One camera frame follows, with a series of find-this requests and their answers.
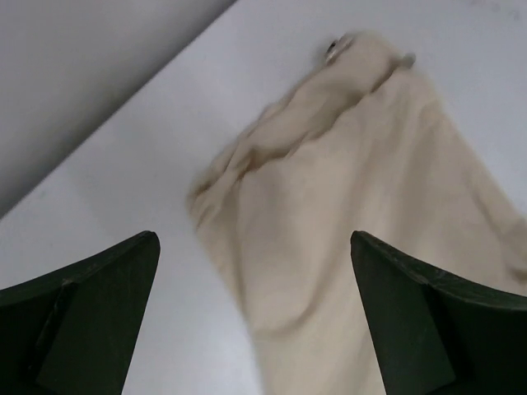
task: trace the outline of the cream fabric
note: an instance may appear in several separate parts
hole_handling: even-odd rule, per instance
[[[398,65],[389,44],[359,35],[265,111],[189,195],[269,394],[385,392],[351,266],[354,230],[525,293],[525,220],[431,83]]]

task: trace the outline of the fabric fold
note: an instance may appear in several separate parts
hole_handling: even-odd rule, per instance
[[[198,237],[245,316],[269,394],[384,393],[351,266],[354,230],[525,294],[525,219],[401,59],[357,35],[191,188]]]

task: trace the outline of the white table surface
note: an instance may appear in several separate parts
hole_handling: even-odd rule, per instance
[[[527,2],[240,0],[2,219],[0,288],[154,230],[161,260],[124,393],[260,393],[249,338],[194,238],[185,194],[332,38],[364,28],[417,53],[461,132],[527,211]]]

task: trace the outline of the beige cloth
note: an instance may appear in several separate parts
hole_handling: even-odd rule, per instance
[[[382,39],[359,35],[227,147],[189,195],[269,394],[385,392],[351,266],[354,230],[525,293],[525,220],[431,83],[398,62]]]

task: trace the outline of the gray wall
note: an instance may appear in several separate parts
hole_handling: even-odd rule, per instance
[[[234,0],[0,0],[0,216]]]

